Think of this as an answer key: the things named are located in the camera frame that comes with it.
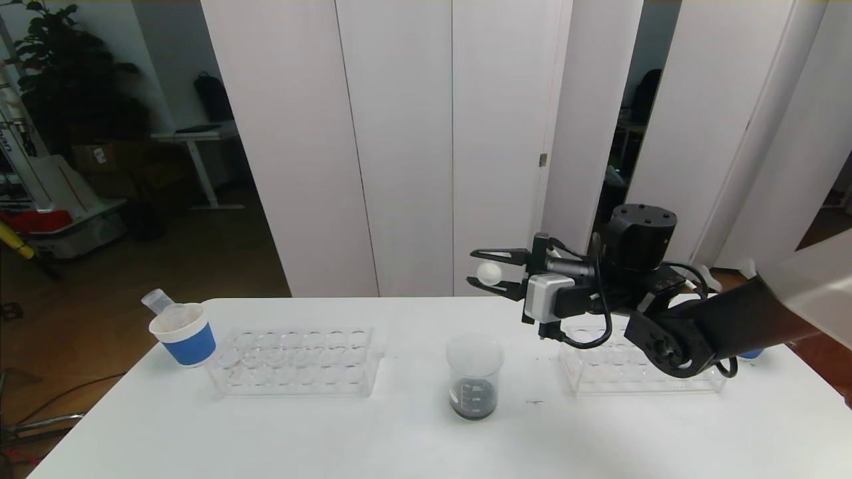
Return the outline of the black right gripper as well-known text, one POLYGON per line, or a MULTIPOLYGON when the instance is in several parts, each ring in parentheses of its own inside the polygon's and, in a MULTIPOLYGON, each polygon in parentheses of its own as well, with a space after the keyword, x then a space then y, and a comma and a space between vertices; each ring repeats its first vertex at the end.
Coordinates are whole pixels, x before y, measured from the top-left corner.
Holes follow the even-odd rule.
POLYGON ((496 285, 486 285, 474 276, 466 282, 481 291, 508 298, 513 302, 523 300, 521 321, 526 324, 554 323, 569 317, 584 315, 592 306, 596 295, 596 273, 589 257, 569 252, 568 258, 560 240, 539 233, 533 239, 532 251, 525 248, 474 249, 471 257, 505 263, 526 265, 526 279, 522 282, 502 280, 496 285))

